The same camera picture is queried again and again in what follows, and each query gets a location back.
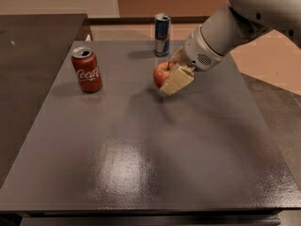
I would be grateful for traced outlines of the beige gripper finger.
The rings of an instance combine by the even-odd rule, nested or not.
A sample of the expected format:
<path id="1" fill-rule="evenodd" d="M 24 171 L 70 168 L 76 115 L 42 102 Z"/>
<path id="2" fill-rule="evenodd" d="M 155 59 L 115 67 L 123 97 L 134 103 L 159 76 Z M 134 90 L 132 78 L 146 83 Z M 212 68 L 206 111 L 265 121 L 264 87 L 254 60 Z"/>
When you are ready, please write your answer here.
<path id="1" fill-rule="evenodd" d="M 165 95 L 172 95 L 194 81 L 194 70 L 189 66 L 177 63 L 171 70 L 170 76 L 159 90 Z"/>
<path id="2" fill-rule="evenodd" d="M 169 60 L 174 63 L 182 64 L 182 47 L 180 47 Z"/>

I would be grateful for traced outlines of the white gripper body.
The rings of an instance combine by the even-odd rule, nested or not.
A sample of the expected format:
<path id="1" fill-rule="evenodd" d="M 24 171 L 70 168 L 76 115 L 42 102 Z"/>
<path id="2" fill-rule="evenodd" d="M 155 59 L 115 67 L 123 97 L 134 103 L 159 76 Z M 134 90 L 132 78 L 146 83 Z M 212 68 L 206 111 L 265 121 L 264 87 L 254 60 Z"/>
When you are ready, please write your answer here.
<path id="1" fill-rule="evenodd" d="M 216 53 L 207 44 L 199 25 L 185 40 L 181 58 L 187 65 L 195 67 L 199 71 L 207 72 L 219 64 L 224 56 Z"/>

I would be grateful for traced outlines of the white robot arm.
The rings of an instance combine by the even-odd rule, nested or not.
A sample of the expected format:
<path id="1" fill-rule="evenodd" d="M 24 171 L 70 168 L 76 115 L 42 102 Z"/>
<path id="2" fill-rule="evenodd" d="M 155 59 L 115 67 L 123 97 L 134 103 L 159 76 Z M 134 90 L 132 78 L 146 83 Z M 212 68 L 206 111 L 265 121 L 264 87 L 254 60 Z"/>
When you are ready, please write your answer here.
<path id="1" fill-rule="evenodd" d="M 276 30 L 301 45 L 301 0 L 229 0 L 199 25 L 154 77 L 156 87 L 171 95 L 207 72 L 234 48 Z"/>

